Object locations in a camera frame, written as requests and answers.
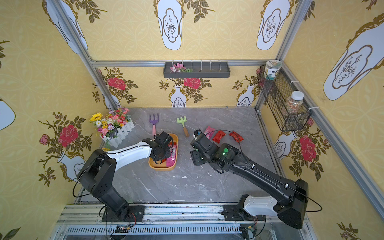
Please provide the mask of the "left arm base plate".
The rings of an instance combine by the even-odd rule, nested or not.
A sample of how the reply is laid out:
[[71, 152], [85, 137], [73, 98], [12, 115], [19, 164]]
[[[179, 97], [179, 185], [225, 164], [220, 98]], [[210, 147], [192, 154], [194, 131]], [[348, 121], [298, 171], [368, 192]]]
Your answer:
[[145, 206], [128, 206], [124, 207], [122, 212], [115, 214], [112, 210], [107, 209], [102, 217], [102, 222], [142, 222], [145, 213]]

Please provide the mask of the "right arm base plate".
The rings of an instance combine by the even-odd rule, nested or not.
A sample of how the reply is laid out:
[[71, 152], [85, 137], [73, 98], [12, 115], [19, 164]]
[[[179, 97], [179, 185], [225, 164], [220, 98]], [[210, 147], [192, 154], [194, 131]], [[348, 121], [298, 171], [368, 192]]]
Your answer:
[[220, 214], [224, 216], [225, 221], [264, 221], [266, 219], [264, 215], [251, 216], [237, 205], [223, 205], [223, 211]]

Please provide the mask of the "red tea bag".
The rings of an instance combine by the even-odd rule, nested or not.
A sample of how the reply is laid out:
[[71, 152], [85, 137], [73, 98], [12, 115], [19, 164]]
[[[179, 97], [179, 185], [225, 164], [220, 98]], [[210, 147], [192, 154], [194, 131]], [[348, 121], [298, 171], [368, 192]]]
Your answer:
[[216, 142], [216, 143], [220, 143], [222, 138], [226, 135], [226, 133], [223, 131], [223, 130], [219, 130], [215, 136], [212, 138], [212, 141]]
[[241, 141], [244, 140], [244, 138], [243, 138], [240, 134], [238, 134], [237, 132], [235, 132], [235, 131], [230, 132], [229, 135], [230, 135], [231, 137], [233, 137], [234, 140], [235, 140], [237, 143], [240, 143]]

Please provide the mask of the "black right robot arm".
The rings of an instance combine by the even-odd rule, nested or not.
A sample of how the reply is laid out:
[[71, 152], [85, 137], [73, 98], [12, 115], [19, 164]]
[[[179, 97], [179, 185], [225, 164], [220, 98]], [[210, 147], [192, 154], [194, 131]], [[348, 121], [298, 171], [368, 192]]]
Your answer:
[[194, 148], [191, 151], [194, 165], [208, 164], [219, 174], [229, 172], [248, 180], [276, 200], [272, 211], [283, 223], [295, 229], [303, 227], [309, 201], [307, 182], [301, 179], [294, 182], [281, 177], [252, 161], [232, 145], [217, 146], [201, 130], [194, 132], [191, 146]]

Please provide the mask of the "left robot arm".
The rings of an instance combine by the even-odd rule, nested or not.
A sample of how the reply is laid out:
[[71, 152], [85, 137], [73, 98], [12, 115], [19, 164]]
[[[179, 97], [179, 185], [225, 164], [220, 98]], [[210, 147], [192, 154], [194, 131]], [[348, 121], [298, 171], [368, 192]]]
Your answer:
[[178, 137], [162, 132], [153, 139], [147, 138], [139, 143], [122, 149], [105, 152], [102, 149], [93, 151], [85, 165], [77, 173], [78, 182], [94, 198], [105, 205], [106, 215], [103, 222], [141, 222], [144, 217], [144, 206], [130, 206], [113, 186], [115, 172], [138, 160], [151, 158], [161, 163], [171, 154], [177, 152], [175, 145]]

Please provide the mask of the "red tea bag top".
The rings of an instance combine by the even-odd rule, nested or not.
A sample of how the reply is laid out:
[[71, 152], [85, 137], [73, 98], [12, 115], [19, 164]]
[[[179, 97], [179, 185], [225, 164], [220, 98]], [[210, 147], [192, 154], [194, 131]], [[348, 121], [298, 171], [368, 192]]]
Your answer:
[[230, 135], [231, 137], [233, 137], [234, 140], [235, 140], [237, 143], [240, 143], [241, 141], [244, 140], [244, 138], [243, 138], [240, 134], [238, 134], [237, 132], [235, 132], [235, 131], [230, 132], [229, 135]]

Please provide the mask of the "long pink tea bag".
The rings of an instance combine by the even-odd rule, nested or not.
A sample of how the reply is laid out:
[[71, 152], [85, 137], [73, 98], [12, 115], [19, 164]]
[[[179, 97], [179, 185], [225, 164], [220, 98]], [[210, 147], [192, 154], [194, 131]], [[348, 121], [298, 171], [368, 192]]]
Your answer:
[[213, 134], [215, 133], [215, 131], [216, 131], [216, 130], [215, 130], [214, 128], [208, 126], [208, 127], [206, 128], [206, 130], [204, 131], [204, 134], [206, 135], [206, 137], [207, 137], [208, 139], [211, 139], [212, 136], [213, 136]]

